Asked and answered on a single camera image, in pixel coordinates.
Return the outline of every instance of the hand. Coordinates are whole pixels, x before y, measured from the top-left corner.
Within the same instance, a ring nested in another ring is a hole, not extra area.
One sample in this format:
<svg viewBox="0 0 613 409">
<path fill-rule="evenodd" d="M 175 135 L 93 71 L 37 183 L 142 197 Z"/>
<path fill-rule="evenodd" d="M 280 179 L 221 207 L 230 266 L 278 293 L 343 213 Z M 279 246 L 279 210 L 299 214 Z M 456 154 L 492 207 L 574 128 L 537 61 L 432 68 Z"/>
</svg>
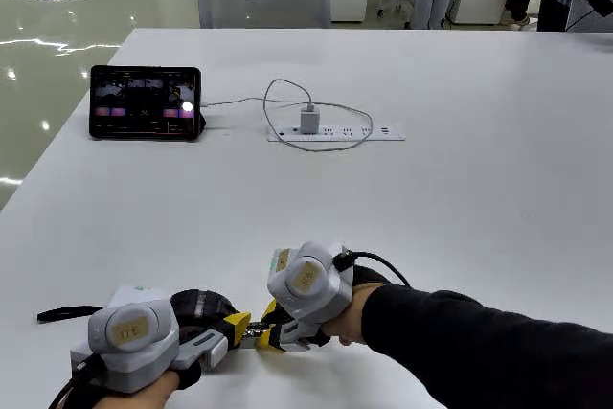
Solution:
<svg viewBox="0 0 613 409">
<path fill-rule="evenodd" d="M 140 392 L 130 397 L 106 397 L 94 409 L 164 409 L 178 387 L 178 374 L 167 372 Z"/>
<path fill-rule="evenodd" d="M 354 287 L 352 302 L 343 313 L 322 326 L 324 334 L 329 337 L 338 336 L 343 345 L 350 345 L 352 342 L 363 344 L 362 310 L 370 295 L 382 286 L 383 283 L 364 283 Z"/>
</svg>

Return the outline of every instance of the charger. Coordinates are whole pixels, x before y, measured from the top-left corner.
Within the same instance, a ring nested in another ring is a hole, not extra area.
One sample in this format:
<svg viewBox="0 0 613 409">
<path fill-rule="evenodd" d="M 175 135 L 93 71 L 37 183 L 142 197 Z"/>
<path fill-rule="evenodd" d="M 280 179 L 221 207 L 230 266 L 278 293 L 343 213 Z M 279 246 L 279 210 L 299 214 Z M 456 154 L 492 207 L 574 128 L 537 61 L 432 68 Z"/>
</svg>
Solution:
<svg viewBox="0 0 613 409">
<path fill-rule="evenodd" d="M 319 109 L 312 103 L 300 111 L 300 132 L 301 134 L 319 133 Z"/>
</svg>

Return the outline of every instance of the cable connector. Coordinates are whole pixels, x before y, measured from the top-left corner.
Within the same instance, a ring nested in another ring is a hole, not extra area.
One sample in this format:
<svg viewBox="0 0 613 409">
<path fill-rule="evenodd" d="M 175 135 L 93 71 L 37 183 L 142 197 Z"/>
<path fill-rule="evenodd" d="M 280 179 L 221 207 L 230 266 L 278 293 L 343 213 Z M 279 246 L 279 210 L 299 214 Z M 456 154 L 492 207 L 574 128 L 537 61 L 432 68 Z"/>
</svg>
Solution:
<svg viewBox="0 0 613 409">
<path fill-rule="evenodd" d="M 99 354 L 93 353 L 73 369 L 72 381 L 79 384 L 89 383 L 104 371 L 106 371 L 104 360 Z"/>
<path fill-rule="evenodd" d="M 312 103 L 309 103 L 305 109 L 300 111 L 300 133 L 319 133 L 319 109 Z"/>
</svg>

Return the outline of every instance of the label sticker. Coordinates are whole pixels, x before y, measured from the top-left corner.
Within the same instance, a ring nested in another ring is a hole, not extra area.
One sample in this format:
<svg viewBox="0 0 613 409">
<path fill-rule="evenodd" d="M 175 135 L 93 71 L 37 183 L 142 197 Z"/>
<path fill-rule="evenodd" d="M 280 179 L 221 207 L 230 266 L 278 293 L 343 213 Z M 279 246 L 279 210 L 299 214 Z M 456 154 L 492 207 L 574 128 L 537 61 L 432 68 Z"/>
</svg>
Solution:
<svg viewBox="0 0 613 409">
<path fill-rule="evenodd" d="M 305 262 L 303 268 L 298 272 L 298 276 L 294 280 L 293 286 L 302 292 L 309 292 L 310 287 L 313 286 L 315 280 L 319 276 L 319 269 L 311 262 Z"/>
<path fill-rule="evenodd" d="M 281 272 L 284 268 L 287 267 L 287 259 L 289 258 L 289 250 L 284 249 L 279 253 L 279 257 L 277 258 L 277 271 Z"/>
<path fill-rule="evenodd" d="M 113 327 L 113 340 L 115 345 L 123 345 L 134 340 L 147 337 L 149 334 L 149 322 L 146 316 L 141 316 L 132 321 L 126 321 Z"/>
</svg>

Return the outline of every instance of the power outlet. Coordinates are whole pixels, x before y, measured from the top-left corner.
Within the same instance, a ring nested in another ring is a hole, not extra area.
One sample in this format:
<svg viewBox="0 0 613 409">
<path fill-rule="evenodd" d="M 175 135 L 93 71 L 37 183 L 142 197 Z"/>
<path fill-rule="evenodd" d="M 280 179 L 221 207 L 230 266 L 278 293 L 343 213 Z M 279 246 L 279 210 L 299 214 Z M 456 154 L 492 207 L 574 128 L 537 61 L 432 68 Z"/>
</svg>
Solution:
<svg viewBox="0 0 613 409">
<path fill-rule="evenodd" d="M 325 125 L 319 127 L 317 134 L 301 134 L 298 126 L 287 126 L 277 128 L 277 132 L 282 139 L 291 143 L 351 143 L 366 136 L 369 128 L 363 125 Z M 266 139 L 270 142 L 279 141 L 270 127 Z M 375 125 L 368 141 L 404 141 L 405 139 L 402 133 L 391 126 Z"/>
</svg>

